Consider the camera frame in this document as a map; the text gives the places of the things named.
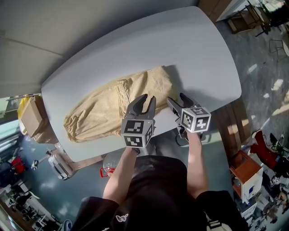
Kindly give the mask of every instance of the white table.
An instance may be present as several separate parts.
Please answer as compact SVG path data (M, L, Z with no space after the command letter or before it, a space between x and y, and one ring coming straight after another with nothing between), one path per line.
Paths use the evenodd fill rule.
M108 136L85 143L68 140L65 116L94 89L113 79L164 65L177 93L187 93L213 111L241 95L230 51L209 18L197 7L174 9L125 25L96 40L64 63L42 85L52 128L77 162L125 146ZM169 108L155 116L154 135L175 128Z

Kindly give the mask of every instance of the concrete floor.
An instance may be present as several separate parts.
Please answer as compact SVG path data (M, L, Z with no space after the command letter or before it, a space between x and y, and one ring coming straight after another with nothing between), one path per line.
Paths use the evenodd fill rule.
M276 109L282 107L284 97L289 89L289 58L277 63L277 55L269 53L269 39L280 39L277 29L269 35L255 38L257 29L237 35L231 34L227 25L217 23L224 40L234 58L240 82L242 97L246 106L251 131L261 127L269 136L272 132L276 137L284 134L288 137L287 111L272 115ZM272 91L276 80L282 79L279 90ZM211 190L229 190L232 192L228 163L219 133L214 127L208 133L210 142L204 144L204 156L209 172ZM22 142L23 157L29 165L45 155L47 149L53 145L38 144L25 137ZM180 150L187 155L187 149ZM60 221L75 220L81 199L87 196L101 197L108 178L99 176L101 163L94 164L78 171L67 181L62 181L52 172L48 161L39 165L36 171L28 171L26 178L31 184L32 191L40 197L40 203Z

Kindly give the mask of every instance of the black shirt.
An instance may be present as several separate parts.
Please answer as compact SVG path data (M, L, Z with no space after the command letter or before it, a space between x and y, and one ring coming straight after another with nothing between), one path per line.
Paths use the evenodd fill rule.
M186 189L186 174L178 159L138 157L126 200L118 205L97 197L84 199L71 231L206 231L204 211L233 231L248 230L227 191L208 191L193 199Z

